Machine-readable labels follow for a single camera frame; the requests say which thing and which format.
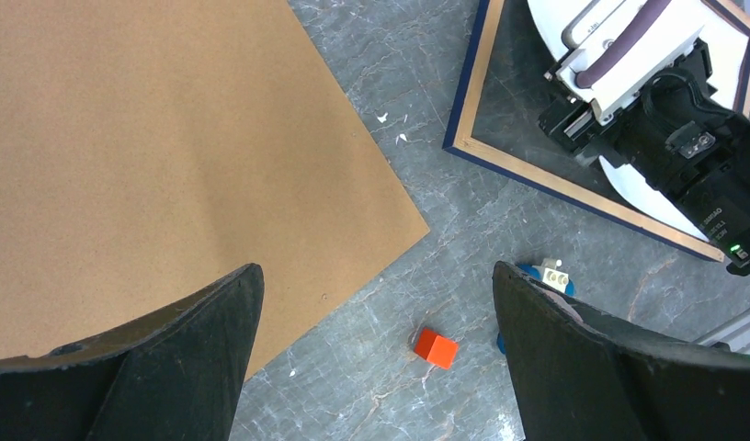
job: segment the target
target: gray marble surface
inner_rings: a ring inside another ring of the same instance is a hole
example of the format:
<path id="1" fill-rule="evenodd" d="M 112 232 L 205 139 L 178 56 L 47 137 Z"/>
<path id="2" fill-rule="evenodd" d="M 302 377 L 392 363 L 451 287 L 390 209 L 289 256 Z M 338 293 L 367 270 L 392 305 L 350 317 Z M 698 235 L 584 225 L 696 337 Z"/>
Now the gray marble surface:
<path id="1" fill-rule="evenodd" d="M 521 439 L 497 260 L 560 257 L 580 300 L 677 338 L 750 307 L 750 277 L 440 150 L 477 0 L 290 3 L 432 232 L 245 383 L 232 440 Z M 451 370 L 412 353 L 422 326 L 459 342 Z"/>

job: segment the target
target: purple tube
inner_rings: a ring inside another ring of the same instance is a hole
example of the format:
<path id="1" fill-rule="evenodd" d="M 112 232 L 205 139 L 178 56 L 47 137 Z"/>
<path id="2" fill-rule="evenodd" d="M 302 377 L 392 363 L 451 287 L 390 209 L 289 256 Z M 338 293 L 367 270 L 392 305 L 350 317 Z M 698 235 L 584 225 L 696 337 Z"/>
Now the purple tube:
<path id="1" fill-rule="evenodd" d="M 575 76 L 575 85 L 582 89 L 588 89 L 600 78 L 605 76 L 624 55 L 632 49 L 645 32 L 651 28 L 653 23 L 670 5 L 672 0 L 648 0 L 641 10 L 638 11 L 632 22 L 621 32 L 621 35 L 610 45 L 607 51 L 597 61 L 592 63 L 588 69 L 579 72 Z"/>

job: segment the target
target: orange cube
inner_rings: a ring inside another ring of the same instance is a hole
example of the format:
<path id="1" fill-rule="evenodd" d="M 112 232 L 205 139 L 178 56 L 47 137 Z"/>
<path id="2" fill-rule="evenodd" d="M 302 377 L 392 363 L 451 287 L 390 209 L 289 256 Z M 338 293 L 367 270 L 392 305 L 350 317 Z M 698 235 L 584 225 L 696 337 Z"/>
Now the orange cube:
<path id="1" fill-rule="evenodd" d="M 459 344 L 453 340 L 432 331 L 429 328 L 421 330 L 414 351 L 424 360 L 441 368 L 450 368 L 453 357 L 459 350 Z"/>

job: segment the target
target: cardboard sheet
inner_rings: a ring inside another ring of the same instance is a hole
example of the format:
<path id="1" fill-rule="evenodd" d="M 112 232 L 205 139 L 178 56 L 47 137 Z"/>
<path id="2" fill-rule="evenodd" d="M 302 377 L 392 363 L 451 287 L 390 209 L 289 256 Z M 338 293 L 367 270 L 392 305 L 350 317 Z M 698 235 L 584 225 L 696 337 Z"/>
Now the cardboard sheet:
<path id="1" fill-rule="evenodd" d="M 285 2 L 0 0 L 0 357 L 256 262 L 253 373 L 426 232 Z"/>

